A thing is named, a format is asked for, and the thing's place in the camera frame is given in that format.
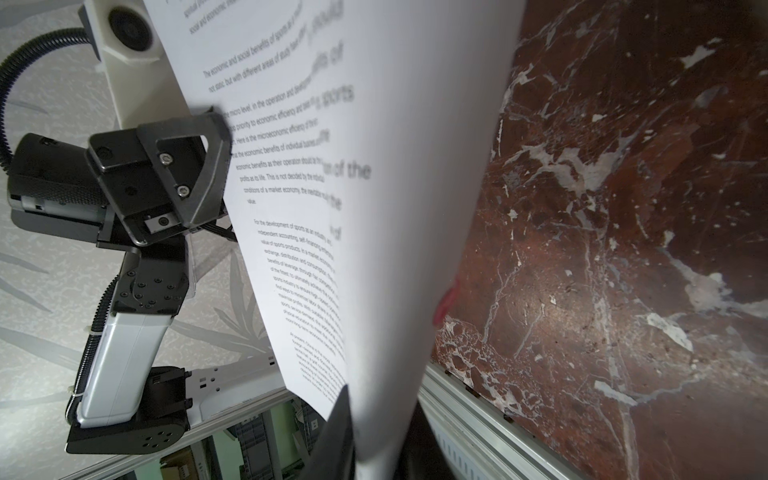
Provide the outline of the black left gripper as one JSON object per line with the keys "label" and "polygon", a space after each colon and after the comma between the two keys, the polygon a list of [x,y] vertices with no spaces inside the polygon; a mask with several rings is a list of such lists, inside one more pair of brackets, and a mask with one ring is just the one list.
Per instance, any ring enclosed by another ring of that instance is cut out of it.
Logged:
{"label": "black left gripper", "polygon": [[8,170],[11,220],[100,248],[181,249],[220,216],[231,151],[216,112],[98,133],[84,147],[27,134]]}

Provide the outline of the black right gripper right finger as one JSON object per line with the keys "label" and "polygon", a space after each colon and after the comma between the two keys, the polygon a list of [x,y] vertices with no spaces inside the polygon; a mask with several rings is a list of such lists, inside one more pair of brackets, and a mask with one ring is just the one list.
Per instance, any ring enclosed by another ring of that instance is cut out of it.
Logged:
{"label": "black right gripper right finger", "polygon": [[420,403],[416,404],[400,453],[394,479],[454,480],[456,476],[431,429]]}

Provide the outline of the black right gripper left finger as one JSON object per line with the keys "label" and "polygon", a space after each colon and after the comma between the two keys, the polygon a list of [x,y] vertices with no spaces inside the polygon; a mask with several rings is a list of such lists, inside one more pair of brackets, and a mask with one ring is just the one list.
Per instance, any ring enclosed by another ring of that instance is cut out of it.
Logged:
{"label": "black right gripper left finger", "polygon": [[348,386],[345,385],[323,427],[300,480],[352,480],[355,444]]}

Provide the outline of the white printed text document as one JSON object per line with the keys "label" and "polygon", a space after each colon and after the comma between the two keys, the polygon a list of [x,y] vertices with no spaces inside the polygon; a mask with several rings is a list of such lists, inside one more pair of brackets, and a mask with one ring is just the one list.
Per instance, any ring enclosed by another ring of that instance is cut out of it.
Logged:
{"label": "white printed text document", "polygon": [[521,1],[151,1],[183,95],[233,132],[225,203],[286,387],[350,401],[393,477],[457,270]]}

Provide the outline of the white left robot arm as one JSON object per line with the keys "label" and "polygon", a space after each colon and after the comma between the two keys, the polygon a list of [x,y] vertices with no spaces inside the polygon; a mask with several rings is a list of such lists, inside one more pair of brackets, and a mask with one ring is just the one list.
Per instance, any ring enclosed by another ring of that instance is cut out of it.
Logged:
{"label": "white left robot arm", "polygon": [[70,454],[146,455],[283,389],[269,355],[188,371],[155,362],[194,286],[187,237],[225,208],[232,137],[217,113],[92,136],[26,135],[5,162],[13,223],[123,253],[97,306],[65,418]]}

